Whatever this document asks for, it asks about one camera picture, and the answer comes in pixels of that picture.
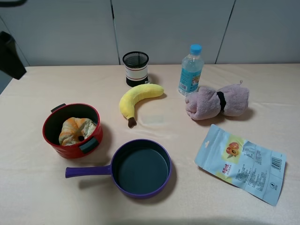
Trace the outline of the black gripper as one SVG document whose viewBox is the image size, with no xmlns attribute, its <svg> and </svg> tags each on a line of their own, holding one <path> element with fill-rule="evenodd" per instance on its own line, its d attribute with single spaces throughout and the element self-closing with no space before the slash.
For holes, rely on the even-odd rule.
<svg viewBox="0 0 300 225">
<path fill-rule="evenodd" d="M 26 73 L 16 51 L 16 42 L 5 31 L 0 32 L 0 70 L 17 80 L 20 80 Z"/>
</svg>

